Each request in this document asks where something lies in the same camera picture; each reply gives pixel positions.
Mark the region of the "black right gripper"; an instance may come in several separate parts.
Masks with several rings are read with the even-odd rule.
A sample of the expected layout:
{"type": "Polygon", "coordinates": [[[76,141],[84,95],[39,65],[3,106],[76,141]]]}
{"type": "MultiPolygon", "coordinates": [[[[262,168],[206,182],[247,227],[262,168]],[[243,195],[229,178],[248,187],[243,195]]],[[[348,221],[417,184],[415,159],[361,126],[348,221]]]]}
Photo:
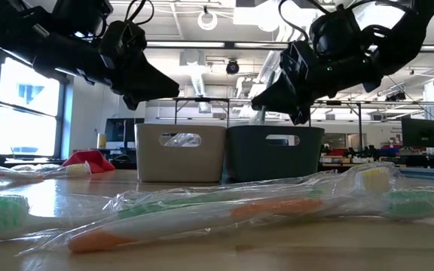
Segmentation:
{"type": "Polygon", "coordinates": [[[295,124],[307,121],[315,100],[334,97],[337,92],[358,84],[373,90],[381,85],[382,79],[364,53],[322,61],[303,41],[289,44],[281,53],[280,66],[282,74],[252,99],[252,108],[289,114],[295,124]]]}

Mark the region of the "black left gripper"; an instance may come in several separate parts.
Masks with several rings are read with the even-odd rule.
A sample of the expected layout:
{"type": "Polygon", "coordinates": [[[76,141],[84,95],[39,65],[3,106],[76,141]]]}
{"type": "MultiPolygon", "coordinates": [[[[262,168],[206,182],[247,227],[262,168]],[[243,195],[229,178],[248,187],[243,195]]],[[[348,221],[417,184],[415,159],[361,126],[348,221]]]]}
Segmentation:
{"type": "Polygon", "coordinates": [[[42,75],[60,70],[82,77],[89,84],[109,86],[133,111],[142,101],[173,98],[179,94],[179,85],[150,64],[144,55],[130,62],[124,77],[124,70],[108,68],[90,43],[54,33],[35,50],[32,67],[42,75]]]}

